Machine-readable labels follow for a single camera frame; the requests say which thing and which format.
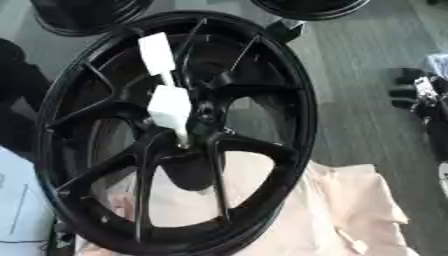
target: black glove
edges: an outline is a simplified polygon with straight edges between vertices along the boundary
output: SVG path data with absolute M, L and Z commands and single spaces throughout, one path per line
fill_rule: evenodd
M 417 80 L 427 78 L 430 86 Z M 396 79 L 396 88 L 389 91 L 392 105 L 415 113 L 424 120 L 433 151 L 441 162 L 448 161 L 448 81 L 418 69 L 403 69 Z
M 422 90 L 417 82 L 427 78 L 429 90 Z M 404 68 L 402 76 L 396 79 L 397 87 L 389 91 L 392 105 L 409 110 L 423 120 L 448 121 L 448 81 L 419 69 Z

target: black wheel rim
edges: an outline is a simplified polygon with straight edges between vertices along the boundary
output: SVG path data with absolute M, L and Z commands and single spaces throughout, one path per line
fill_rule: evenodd
M 257 6 L 272 14 L 288 19 L 303 21 L 320 21 L 340 18 L 359 10 L 369 2 L 369 0 L 252 1 Z
M 127 58 L 127 51 L 137 51 L 139 37 L 160 31 L 169 35 L 179 67 L 187 67 L 178 67 L 176 79 L 190 90 L 193 105 L 202 102 L 200 95 L 203 95 L 203 91 L 206 92 L 205 95 L 213 95 L 213 99 L 221 104 L 216 108 L 218 110 L 226 109 L 230 102 L 240 97 L 272 94 L 285 103 L 283 110 L 295 116 L 292 121 L 296 127 L 288 146 L 235 134 L 221 122 L 225 115 L 220 111 L 217 111 L 214 119 L 216 122 L 210 126 L 207 126 L 207 120 L 210 119 L 197 121 L 192 117 L 189 130 L 195 136 L 194 144 L 204 149 L 206 156 L 211 159 L 208 163 L 220 216 L 182 228 L 154 227 L 144 204 L 155 166 L 170 164 L 175 159 L 173 155 L 183 157 L 185 151 L 181 150 L 179 154 L 172 131 L 142 123 L 147 118 L 144 105 L 148 99 L 141 104 L 133 102 L 132 96 L 123 99 L 123 88 L 119 85 L 120 79 L 131 84 L 130 80 L 135 81 L 137 78 L 144 79 L 151 89 L 158 80 L 148 77 L 141 61 L 135 59 L 132 60 L 132 70 L 135 72 L 126 70 L 130 73 L 123 72 L 124 75 L 117 77 L 114 76 L 115 73 L 108 71 L 115 64 L 114 60 L 123 56 L 124 59 Z M 194 72 L 188 70 L 190 66 L 183 63 L 188 63 L 189 58 L 193 58 L 192 51 L 200 45 L 198 42 L 206 40 L 210 43 L 215 36 L 226 42 L 229 38 L 238 42 L 239 54 L 231 58 L 231 65 L 219 70 L 217 74 L 213 69 L 202 77 L 201 83 L 197 83 Z M 240 63 L 245 61 L 246 56 L 260 63 L 259 58 L 269 60 L 267 63 L 277 72 L 277 78 L 281 78 L 279 81 L 282 84 L 271 84 L 270 81 L 260 79 L 247 81 L 244 76 L 239 76 L 238 66 L 242 65 Z M 120 68 L 126 69 L 125 60 L 118 63 L 121 63 Z M 87 81 L 106 85 L 106 91 L 99 93 L 106 97 L 84 97 L 81 106 L 73 107 L 76 105 L 75 99 L 84 90 L 79 89 L 80 85 L 88 84 Z M 195 109 L 202 118 L 200 108 Z M 136 142 L 93 167 L 76 163 L 73 164 L 74 167 L 70 167 L 70 162 L 85 162 L 85 154 L 76 147 L 76 140 L 85 140 L 79 138 L 79 135 L 84 134 L 85 130 L 91 130 L 95 120 L 108 117 L 129 123 Z M 159 14 L 130 24 L 126 29 L 103 38 L 84 52 L 55 82 L 43 104 L 37 124 L 36 171 L 58 216 L 79 234 L 100 246 L 133 255 L 222 254 L 249 244 L 275 218 L 279 207 L 308 163 L 316 133 L 316 119 L 315 97 L 303 66 L 285 45 L 275 41 L 263 28 L 238 17 L 214 12 Z M 75 146 L 68 150 L 67 147 L 73 145 L 73 141 Z M 230 208 L 220 175 L 220 154 L 234 150 L 267 155 L 276 166 L 265 183 L 248 200 L 238 207 Z M 94 181 L 127 166 L 136 166 L 137 177 L 140 178 L 137 191 L 144 192 L 137 193 L 135 223 L 112 214 L 91 196 L 91 184 Z M 79 168 L 84 171 L 75 171 L 74 175 L 70 171 Z
M 61 36 L 90 36 L 141 15 L 154 0 L 41 1 L 32 0 L 35 17 L 46 30 Z

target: white plastic block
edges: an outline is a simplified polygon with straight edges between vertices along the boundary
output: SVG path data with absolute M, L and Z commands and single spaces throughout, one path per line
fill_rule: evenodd
M 191 101 L 186 89 L 157 86 L 149 102 L 148 112 L 156 125 L 175 130 L 180 143 L 188 144 L 186 126 L 191 113 Z
M 161 75 L 164 83 L 175 86 L 171 71 L 176 69 L 173 53 L 165 33 L 158 33 L 138 40 L 140 55 L 151 76 Z

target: pink cloth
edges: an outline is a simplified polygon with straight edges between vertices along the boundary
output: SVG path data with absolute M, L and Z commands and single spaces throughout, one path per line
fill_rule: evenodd
M 240 152 L 228 153 L 226 158 L 226 186 L 231 205 L 236 206 L 263 182 L 272 161 Z M 129 187 L 133 183 L 131 175 L 108 194 L 111 208 L 128 219 L 132 218 L 133 196 L 123 188 L 132 191 Z M 213 193 L 181 191 L 162 171 L 153 186 L 150 215 L 158 225 L 194 224 L 217 214 Z M 400 231 L 399 225 L 407 223 L 387 183 L 373 166 L 331 168 L 311 162 L 272 227 L 236 255 L 416 256 Z M 80 247 L 79 256 L 115 255 L 88 243 Z

